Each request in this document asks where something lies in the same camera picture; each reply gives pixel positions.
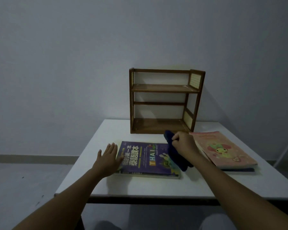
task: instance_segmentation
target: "hand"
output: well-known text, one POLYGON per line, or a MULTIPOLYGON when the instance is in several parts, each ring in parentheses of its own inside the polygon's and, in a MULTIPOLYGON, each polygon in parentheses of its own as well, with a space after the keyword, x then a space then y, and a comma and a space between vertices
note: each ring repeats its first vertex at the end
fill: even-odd
POLYGON ((200 154, 192 135, 179 131, 172 137, 172 140, 172 145, 177 152, 188 161, 193 155, 200 154))
POLYGON ((101 149, 98 151, 97 159, 92 167, 92 170, 100 176, 100 178, 108 177, 115 173, 122 163, 124 156, 116 159, 117 145, 108 144, 104 154, 101 155, 101 149))

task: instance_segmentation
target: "book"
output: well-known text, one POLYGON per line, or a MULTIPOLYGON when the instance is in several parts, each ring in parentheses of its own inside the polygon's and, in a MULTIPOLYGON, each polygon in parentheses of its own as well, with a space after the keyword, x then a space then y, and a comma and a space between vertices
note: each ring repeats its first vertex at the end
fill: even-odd
POLYGON ((190 133, 200 152, 219 169, 254 171, 257 161, 219 131, 190 133))
POLYGON ((170 159, 167 143, 122 141, 117 156, 125 156, 116 174, 142 177, 179 178, 180 169, 170 159))

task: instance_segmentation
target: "white table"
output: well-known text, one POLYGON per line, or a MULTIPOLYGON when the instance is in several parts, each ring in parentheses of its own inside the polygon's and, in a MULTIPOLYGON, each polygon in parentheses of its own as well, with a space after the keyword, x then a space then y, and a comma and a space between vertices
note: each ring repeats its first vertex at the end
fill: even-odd
MULTIPOLYGON (((222 132, 258 162, 255 173, 228 172, 228 174, 280 209, 288 205, 288 179, 220 123, 196 122, 194 131, 222 132)), ((122 140, 166 143, 163 135, 130 134, 130 120, 104 120, 56 193, 68 188, 92 167, 99 149, 104 150, 108 143, 122 140)), ((181 179, 141 178, 115 174, 98 183, 88 203, 218 205, 207 183, 195 168, 188 168, 182 173, 181 179)))

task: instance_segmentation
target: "wall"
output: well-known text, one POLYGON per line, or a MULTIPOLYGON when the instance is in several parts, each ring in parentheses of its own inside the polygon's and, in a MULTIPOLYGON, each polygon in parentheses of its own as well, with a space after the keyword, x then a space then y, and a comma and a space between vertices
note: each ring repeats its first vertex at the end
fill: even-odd
POLYGON ((79 155, 131 67, 205 70, 200 120, 288 143, 288 0, 0 0, 0 154, 79 155))

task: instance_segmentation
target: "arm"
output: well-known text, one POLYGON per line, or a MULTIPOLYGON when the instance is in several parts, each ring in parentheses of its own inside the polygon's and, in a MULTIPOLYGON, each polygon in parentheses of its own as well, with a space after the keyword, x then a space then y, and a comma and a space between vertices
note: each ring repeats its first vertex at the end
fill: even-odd
POLYGON ((178 132, 172 139, 174 140, 172 144, 178 153, 201 173, 239 230, 288 229, 288 215, 204 158, 191 135, 178 132))
POLYGON ((114 143, 108 144, 103 155, 99 150, 96 162, 88 172, 13 229, 74 229, 95 186, 102 178, 113 174, 123 161, 123 157, 116 159, 116 154, 114 143))

